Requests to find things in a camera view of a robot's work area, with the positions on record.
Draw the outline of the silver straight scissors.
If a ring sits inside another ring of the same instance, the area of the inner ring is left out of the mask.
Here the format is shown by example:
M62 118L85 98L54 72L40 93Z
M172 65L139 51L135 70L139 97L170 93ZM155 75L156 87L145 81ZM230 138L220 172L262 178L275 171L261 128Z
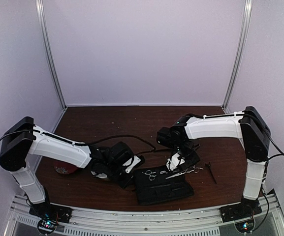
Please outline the silver straight scissors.
M204 170L204 169L202 167L192 166L192 167L187 168L184 171L173 174L173 175L167 177L166 179L175 178L175 177L182 176L182 175L185 175L185 174L188 174L188 173L191 173L191 172L198 173L201 170Z

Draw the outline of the silver thinning scissors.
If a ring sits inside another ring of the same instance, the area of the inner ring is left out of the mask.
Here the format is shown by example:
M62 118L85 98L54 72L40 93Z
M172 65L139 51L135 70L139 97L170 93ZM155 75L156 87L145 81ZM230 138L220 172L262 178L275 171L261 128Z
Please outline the silver thinning scissors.
M154 181L157 176L167 174L167 171L155 172L155 171L147 170L145 172L142 172L142 174L148 176L149 181Z

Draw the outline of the black zip tool case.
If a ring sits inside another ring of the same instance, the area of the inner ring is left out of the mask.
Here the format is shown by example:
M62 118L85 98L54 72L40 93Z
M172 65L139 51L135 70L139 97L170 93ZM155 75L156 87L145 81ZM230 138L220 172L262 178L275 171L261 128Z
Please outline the black zip tool case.
M148 176L142 174L147 170L155 172L167 171L167 174L157 176L154 181L149 181ZM138 204L149 206L194 195L194 190L186 181L184 175L166 179L176 173L176 171L169 172L166 166L135 170L133 180Z

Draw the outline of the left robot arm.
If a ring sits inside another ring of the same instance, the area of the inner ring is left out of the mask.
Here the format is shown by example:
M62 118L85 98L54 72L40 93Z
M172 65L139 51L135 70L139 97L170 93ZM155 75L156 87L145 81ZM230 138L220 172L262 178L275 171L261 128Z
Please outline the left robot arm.
M94 177L114 181L122 188L128 186L132 170L142 162L124 142L103 148L76 142L50 133L35 125L33 118L24 117L0 138L0 166L13 175L44 218L51 218L55 207L47 201L45 188L30 170L28 155L87 168Z

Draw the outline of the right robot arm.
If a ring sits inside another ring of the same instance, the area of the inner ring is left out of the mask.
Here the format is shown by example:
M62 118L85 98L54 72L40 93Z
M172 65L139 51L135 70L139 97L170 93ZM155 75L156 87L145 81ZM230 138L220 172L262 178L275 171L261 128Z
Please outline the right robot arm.
M173 150L166 167L172 172L184 172L200 160L193 141L201 138L236 138L243 141L247 159L246 181L237 213L247 217L255 210L269 161L271 132L255 107L226 115L197 116L188 114L173 126L157 132L157 143Z

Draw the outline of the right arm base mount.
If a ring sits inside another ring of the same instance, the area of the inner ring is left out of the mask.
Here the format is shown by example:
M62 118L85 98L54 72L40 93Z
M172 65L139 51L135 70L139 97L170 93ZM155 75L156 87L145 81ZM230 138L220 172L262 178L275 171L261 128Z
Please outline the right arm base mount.
M244 197L237 204L222 206L220 214L222 222L235 222L235 228L239 233L248 234L255 229L256 214L262 213L259 200L249 200Z

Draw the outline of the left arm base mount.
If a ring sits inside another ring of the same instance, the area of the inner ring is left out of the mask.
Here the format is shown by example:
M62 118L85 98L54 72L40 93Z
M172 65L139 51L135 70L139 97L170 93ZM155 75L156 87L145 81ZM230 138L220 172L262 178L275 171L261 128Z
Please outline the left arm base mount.
M30 199L26 200L29 205L29 214L37 216L39 219L37 223L37 230L42 235L49 235L53 233L59 226L59 223L69 223L72 208L66 206L59 206L50 203L49 197L39 204L33 204Z

